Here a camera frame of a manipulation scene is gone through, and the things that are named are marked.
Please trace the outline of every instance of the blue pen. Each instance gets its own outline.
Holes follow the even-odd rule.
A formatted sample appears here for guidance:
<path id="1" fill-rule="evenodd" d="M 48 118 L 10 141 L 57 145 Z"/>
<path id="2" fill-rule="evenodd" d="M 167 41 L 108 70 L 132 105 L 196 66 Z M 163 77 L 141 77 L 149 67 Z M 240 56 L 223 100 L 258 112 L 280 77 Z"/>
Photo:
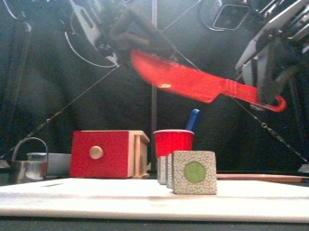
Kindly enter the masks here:
<path id="1" fill-rule="evenodd" d="M 193 132 L 195 131 L 195 126 L 196 126 L 196 122 L 197 122 L 197 115 L 199 115 L 199 110 L 197 109 L 192 109 L 191 111 L 191 115 L 189 115 L 189 120 L 185 126 L 185 130 Z"/>

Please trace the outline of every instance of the red toy knife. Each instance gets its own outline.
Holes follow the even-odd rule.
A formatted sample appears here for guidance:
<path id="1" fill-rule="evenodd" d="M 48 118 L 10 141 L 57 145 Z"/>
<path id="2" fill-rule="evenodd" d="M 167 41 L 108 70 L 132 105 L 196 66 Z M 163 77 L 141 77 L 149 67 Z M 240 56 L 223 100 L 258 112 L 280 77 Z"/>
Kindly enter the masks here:
<path id="1" fill-rule="evenodd" d="M 258 104 L 256 88 L 223 79 L 197 69 L 160 59 L 141 51 L 131 51 L 131 64 L 141 78 L 159 89 L 184 97 L 211 103 L 219 94 L 235 97 L 274 112 L 286 108 L 286 101 L 276 96 L 276 105 Z"/>

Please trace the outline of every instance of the red cup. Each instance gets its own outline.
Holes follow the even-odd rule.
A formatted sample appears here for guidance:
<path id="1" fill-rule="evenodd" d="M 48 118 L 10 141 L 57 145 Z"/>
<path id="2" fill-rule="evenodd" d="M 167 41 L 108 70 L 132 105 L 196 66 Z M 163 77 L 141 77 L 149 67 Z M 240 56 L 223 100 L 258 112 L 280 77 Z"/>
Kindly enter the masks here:
<path id="1" fill-rule="evenodd" d="M 155 156 L 167 156 L 173 151 L 189 151 L 193 132 L 165 129 L 153 132 Z"/>

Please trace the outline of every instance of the metal kettle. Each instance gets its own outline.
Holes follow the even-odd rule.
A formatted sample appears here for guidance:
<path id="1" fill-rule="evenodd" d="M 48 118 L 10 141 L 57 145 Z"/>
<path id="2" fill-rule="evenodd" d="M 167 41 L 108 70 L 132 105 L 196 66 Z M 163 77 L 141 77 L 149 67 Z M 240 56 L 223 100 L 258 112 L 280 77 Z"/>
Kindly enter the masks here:
<path id="1" fill-rule="evenodd" d="M 29 140 L 36 140 L 42 143 L 44 150 L 45 150 L 44 161 L 29 161 L 29 160 L 16 161 L 18 147 Z M 48 163 L 48 148 L 45 142 L 36 137 L 28 137 L 24 140 L 21 140 L 16 145 L 12 155 L 10 171 L 8 174 L 8 183 L 20 184 L 20 183 L 28 183 L 28 182 L 36 182 L 44 180 L 45 172 L 46 172 L 46 163 Z"/>

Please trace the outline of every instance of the red wooden box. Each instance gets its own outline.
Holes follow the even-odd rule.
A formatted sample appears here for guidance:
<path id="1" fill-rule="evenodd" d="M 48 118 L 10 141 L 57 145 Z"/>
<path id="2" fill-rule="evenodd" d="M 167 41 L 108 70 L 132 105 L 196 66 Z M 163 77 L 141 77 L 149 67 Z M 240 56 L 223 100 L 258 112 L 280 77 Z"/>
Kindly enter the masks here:
<path id="1" fill-rule="evenodd" d="M 141 131 L 73 132 L 69 177 L 147 177 L 148 142 Z"/>

